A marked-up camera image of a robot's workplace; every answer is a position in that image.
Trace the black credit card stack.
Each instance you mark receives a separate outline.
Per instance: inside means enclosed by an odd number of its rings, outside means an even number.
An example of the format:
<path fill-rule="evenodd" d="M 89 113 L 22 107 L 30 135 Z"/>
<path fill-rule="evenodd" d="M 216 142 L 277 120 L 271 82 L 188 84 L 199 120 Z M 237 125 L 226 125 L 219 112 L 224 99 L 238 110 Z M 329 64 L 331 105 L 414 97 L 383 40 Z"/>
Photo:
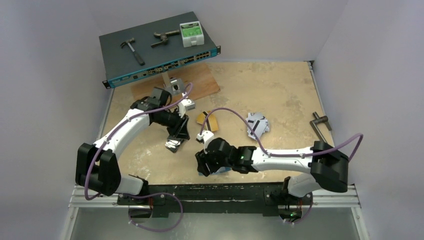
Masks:
<path fill-rule="evenodd" d="M 184 141 L 184 139 L 168 139 L 165 143 L 165 148 L 172 153 L 176 153 Z"/>

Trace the blue card holder wallet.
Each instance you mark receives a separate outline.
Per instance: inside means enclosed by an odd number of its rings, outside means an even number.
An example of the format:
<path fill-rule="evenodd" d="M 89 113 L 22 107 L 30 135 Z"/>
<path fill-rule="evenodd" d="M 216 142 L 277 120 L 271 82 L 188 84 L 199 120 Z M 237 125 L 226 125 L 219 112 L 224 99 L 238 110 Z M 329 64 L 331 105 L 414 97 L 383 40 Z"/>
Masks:
<path fill-rule="evenodd" d="M 204 176 L 204 177 L 208 177 L 208 176 L 213 176 L 213 175 L 220 175 L 220 174 L 224 174 L 226 172 L 229 172 L 231 170 L 230 167 L 221 167 L 219 168 L 217 171 L 215 172 L 209 172 L 209 171 L 204 171 L 200 168 L 197 169 L 198 175 L 199 176 Z"/>

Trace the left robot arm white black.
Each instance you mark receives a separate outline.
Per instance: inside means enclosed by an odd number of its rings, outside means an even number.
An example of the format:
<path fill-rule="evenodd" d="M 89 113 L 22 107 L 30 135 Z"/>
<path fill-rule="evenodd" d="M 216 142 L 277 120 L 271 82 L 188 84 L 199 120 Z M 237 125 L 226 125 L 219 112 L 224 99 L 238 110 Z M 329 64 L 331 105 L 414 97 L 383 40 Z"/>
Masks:
<path fill-rule="evenodd" d="M 129 195 L 138 205 L 149 199 L 149 183 L 146 179 L 122 174 L 118 159 L 127 146 L 142 131 L 156 123 L 166 127 L 168 138 L 165 147 L 175 153 L 184 141 L 190 139 L 187 111 L 195 103 L 189 99 L 193 84 L 189 83 L 181 99 L 171 103 L 169 91 L 155 87 L 150 96 L 136 100 L 123 119 L 105 136 L 92 144 L 83 143 L 77 150 L 75 183 L 84 188 L 86 200 L 101 195 Z"/>

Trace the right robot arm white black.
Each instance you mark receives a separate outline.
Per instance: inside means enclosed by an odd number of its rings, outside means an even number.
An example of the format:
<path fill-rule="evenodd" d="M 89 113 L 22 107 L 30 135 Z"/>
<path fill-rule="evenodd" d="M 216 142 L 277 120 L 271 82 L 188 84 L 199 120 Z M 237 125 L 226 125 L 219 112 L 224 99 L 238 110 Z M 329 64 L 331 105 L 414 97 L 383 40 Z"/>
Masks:
<path fill-rule="evenodd" d="M 264 171 L 292 171 L 280 196 L 288 204 L 315 190 L 345 193 L 348 189 L 349 157 L 323 141 L 300 149 L 265 149 L 255 146 L 235 147 L 223 138 L 204 142 L 195 154 L 197 171 L 207 177 L 221 168 L 240 174 Z"/>

